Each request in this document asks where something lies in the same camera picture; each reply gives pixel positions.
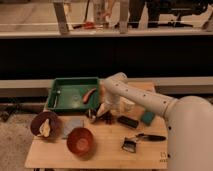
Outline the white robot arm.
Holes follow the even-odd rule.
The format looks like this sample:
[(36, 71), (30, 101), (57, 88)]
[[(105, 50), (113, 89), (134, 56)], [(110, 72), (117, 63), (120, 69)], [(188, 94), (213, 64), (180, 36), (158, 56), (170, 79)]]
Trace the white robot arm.
[(123, 72), (105, 78), (102, 115), (125, 97), (167, 122), (167, 171), (213, 171), (213, 105), (198, 96), (180, 99), (132, 87)]

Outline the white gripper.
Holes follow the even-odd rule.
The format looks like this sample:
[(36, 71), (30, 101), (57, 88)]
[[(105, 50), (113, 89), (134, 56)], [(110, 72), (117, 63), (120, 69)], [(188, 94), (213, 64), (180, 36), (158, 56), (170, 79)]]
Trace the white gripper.
[(120, 96), (106, 92), (104, 95), (104, 101), (101, 103), (97, 111), (97, 116), (100, 117), (111, 110), (120, 110)]

